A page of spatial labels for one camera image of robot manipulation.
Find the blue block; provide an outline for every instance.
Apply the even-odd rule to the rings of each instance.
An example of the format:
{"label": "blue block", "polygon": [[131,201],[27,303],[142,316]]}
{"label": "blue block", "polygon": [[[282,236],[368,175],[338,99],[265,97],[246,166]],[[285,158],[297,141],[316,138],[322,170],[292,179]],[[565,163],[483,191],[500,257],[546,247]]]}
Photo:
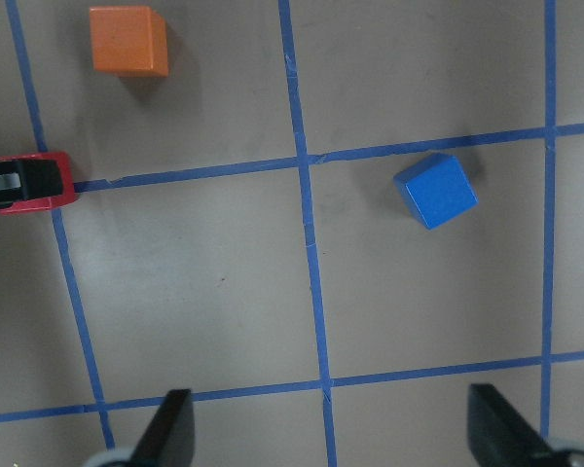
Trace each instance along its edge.
{"label": "blue block", "polygon": [[393,177],[407,207],[428,229],[478,204],[458,159],[433,154]]}

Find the wooden block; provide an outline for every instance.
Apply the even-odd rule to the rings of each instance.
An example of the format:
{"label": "wooden block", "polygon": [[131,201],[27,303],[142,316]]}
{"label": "wooden block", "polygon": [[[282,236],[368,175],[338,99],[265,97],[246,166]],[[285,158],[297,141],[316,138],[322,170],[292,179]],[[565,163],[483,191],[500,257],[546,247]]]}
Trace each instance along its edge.
{"label": "wooden block", "polygon": [[150,7],[90,7],[93,68],[117,76],[168,76],[166,23]]}

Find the red plastic part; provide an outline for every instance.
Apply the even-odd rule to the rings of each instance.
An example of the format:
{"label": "red plastic part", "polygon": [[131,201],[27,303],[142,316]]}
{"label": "red plastic part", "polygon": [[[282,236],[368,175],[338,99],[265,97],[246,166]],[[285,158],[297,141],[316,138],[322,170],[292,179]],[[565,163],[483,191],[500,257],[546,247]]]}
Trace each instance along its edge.
{"label": "red plastic part", "polygon": [[74,191],[74,179],[69,168],[69,156],[67,153],[36,153],[25,154],[23,156],[8,156],[0,158],[0,161],[12,161],[14,159],[37,159],[41,161],[56,161],[60,170],[62,180],[62,195],[56,197],[38,198],[30,201],[17,201],[11,207],[0,209],[0,214],[20,214],[23,212],[49,211],[65,204],[74,202],[76,192]]}

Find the metal piece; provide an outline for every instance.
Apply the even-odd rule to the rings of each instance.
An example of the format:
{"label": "metal piece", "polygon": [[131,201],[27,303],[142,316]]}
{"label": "metal piece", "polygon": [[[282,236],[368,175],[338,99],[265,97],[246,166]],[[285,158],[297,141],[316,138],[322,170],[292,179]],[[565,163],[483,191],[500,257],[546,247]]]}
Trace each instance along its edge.
{"label": "metal piece", "polygon": [[14,190],[16,188],[21,188],[19,175],[16,173],[0,175],[0,190]]}
{"label": "metal piece", "polygon": [[584,453],[572,452],[568,456],[569,467],[584,467]]}

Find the blue painter's tape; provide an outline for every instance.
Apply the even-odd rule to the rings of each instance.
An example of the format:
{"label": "blue painter's tape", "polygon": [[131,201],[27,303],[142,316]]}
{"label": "blue painter's tape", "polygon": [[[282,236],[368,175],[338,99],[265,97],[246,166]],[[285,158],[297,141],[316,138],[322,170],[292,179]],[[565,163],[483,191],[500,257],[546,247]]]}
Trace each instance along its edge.
{"label": "blue painter's tape", "polygon": [[16,47],[16,55],[18,56],[19,74],[21,75],[26,103],[28,104],[28,115],[30,116],[30,122],[32,123],[37,150],[43,153],[48,151],[48,145],[46,144],[43,125],[41,123],[39,102],[32,81],[32,71],[30,69],[28,51],[26,50],[21,19],[19,18],[18,2],[17,0],[5,0],[5,3],[9,23],[11,25],[11,34],[13,35],[13,42]]}
{"label": "blue painter's tape", "polygon": [[[32,81],[32,71],[30,68],[30,60],[28,58],[28,51],[26,49],[26,43],[23,36],[23,29],[21,27],[18,3],[17,0],[5,0],[5,5],[7,8],[7,15],[9,17],[11,32],[13,35],[13,42],[16,48],[16,54],[18,56],[19,73],[21,75],[21,82],[23,84],[26,103],[28,105],[28,115],[30,116],[30,122],[32,123],[35,141],[37,144],[37,150],[40,152],[47,152],[48,146],[46,144],[44,136],[43,124],[41,121],[41,113],[39,111],[39,102],[37,100],[37,94],[35,92],[34,84]],[[55,228],[56,241],[58,242],[60,260],[62,262],[65,279],[67,281],[69,297],[71,299],[71,304],[74,308],[76,324],[78,326],[78,333],[80,334],[82,347],[85,352],[85,361],[87,363],[87,369],[89,371],[91,389],[95,401],[98,405],[98,411],[100,415],[102,431],[104,434],[104,440],[106,441],[106,447],[110,449],[115,446],[115,443],[113,440],[112,432],[110,430],[110,424],[108,422],[107,413],[103,409],[104,404],[103,392],[101,390],[99,375],[97,374],[97,366],[95,364],[95,360],[92,354],[91,339],[89,337],[89,330],[87,328],[87,322],[85,320],[82,301],[80,299],[80,292],[78,291],[78,285],[76,283],[76,276],[71,266],[71,261],[69,260],[69,247],[67,244],[67,236],[65,234],[65,229],[62,222],[62,214],[59,209],[53,211],[52,221]]]}
{"label": "blue painter's tape", "polygon": [[193,395],[195,401],[213,401],[236,397],[260,396],[265,394],[280,394],[285,392],[310,391],[320,389],[320,381],[289,382],[283,384],[269,384],[266,386],[242,387],[221,391],[197,392]]}
{"label": "blue painter's tape", "polygon": [[301,207],[303,212],[303,226],[305,229],[305,244],[310,269],[311,300],[313,304],[313,321],[316,334],[316,347],[318,354],[318,368],[320,371],[320,383],[324,393],[322,415],[324,419],[324,431],[327,448],[327,461],[329,467],[337,467],[335,429],[333,426],[333,410],[331,407],[332,380],[329,372],[329,357],[327,350],[326,325],[322,303],[322,288],[320,285],[320,267],[318,253],[315,244],[315,230],[313,226],[313,206],[311,199],[310,163],[303,125],[303,109],[299,94],[299,79],[294,50],[294,34],[292,30],[292,17],[288,0],[279,0],[279,22],[281,25],[281,40],[283,43],[283,57],[285,61],[285,74],[288,85],[288,98],[290,102],[290,118],[294,131],[294,144],[299,160],[299,180],[301,184]]}
{"label": "blue painter's tape", "polygon": [[131,399],[129,401],[111,402],[106,404],[106,410],[123,411],[125,409],[140,409],[142,407],[157,407],[164,400],[164,397],[147,397],[144,399]]}
{"label": "blue painter's tape", "polygon": [[584,134],[584,124],[563,125],[556,127],[557,136],[573,136]]}
{"label": "blue painter's tape", "polygon": [[296,158],[284,158],[268,161],[231,163],[227,165],[215,165],[212,167],[190,168],[186,170],[175,170],[170,172],[130,175],[114,181],[91,180],[87,182],[77,182],[74,184],[74,186],[77,193],[97,192],[101,190],[113,190],[117,188],[183,182],[186,180],[224,177],[228,175],[240,175],[242,173],[255,173],[267,170],[280,170],[296,166],[298,166],[298,161]]}
{"label": "blue painter's tape", "polygon": [[552,354],[551,360],[552,363],[579,362],[584,360],[584,350],[579,352]]}
{"label": "blue painter's tape", "polygon": [[99,411],[99,422],[101,423],[101,432],[104,436],[104,444],[106,445],[106,448],[113,449],[115,447],[115,437],[113,436],[113,430],[110,427],[108,411],[105,408]]}
{"label": "blue painter's tape", "polygon": [[382,158],[392,155],[423,153],[431,150],[464,148],[486,144],[509,143],[528,139],[542,139],[545,128],[515,129],[496,133],[472,134],[453,138],[429,139],[410,143],[390,144],[371,148],[346,149],[320,156],[310,156],[310,164],[316,165],[332,161],[356,161],[359,159]]}
{"label": "blue painter's tape", "polygon": [[[283,384],[268,384],[265,386],[241,387],[235,389],[223,389],[220,391],[207,391],[193,393],[193,401],[214,401],[219,399],[234,399],[236,397],[262,396],[266,394],[279,394],[285,392],[299,392],[320,389],[318,380],[287,382]],[[164,397],[149,397],[145,399],[133,399],[106,404],[108,411],[120,411],[124,409],[136,409],[140,407],[159,406]]]}
{"label": "blue painter's tape", "polygon": [[8,421],[30,420],[35,418],[47,418],[49,416],[74,415],[86,413],[88,406],[67,406],[55,407],[51,409],[41,409],[37,411],[22,411],[11,413],[0,413],[0,423]]}
{"label": "blue painter's tape", "polygon": [[114,447],[112,431],[108,422],[108,416],[106,416],[104,410],[104,393],[101,387],[99,372],[97,370],[97,363],[95,362],[95,356],[93,354],[91,336],[89,334],[87,319],[85,318],[85,310],[82,305],[80,290],[78,289],[78,282],[76,281],[76,274],[74,272],[73,266],[71,265],[71,259],[69,258],[69,243],[67,241],[67,233],[65,232],[65,226],[62,220],[62,212],[60,209],[55,209],[52,211],[52,223],[55,229],[56,241],[58,243],[58,252],[60,254],[60,261],[62,262],[62,268],[65,274],[65,281],[67,283],[69,298],[74,310],[74,317],[76,319],[76,326],[80,336],[80,343],[85,354],[85,363],[87,364],[87,370],[89,372],[89,380],[91,382],[93,397],[95,398],[96,403],[99,405],[99,416],[102,425],[102,432],[104,434],[104,439],[106,440],[106,447],[110,449]]}
{"label": "blue painter's tape", "polygon": [[554,218],[556,209],[556,0],[545,0],[545,212],[543,227],[543,329],[541,436],[549,436],[552,385]]}
{"label": "blue painter's tape", "polygon": [[496,360],[492,362],[467,363],[448,367],[424,368],[419,370],[404,370],[402,372],[363,375],[359,377],[338,377],[333,380],[335,387],[354,386],[357,384],[373,384],[377,382],[401,381],[405,379],[421,379],[425,377],[444,377],[448,375],[464,375],[469,373],[508,370],[511,368],[533,367],[541,364],[540,357],[516,358],[512,360]]}

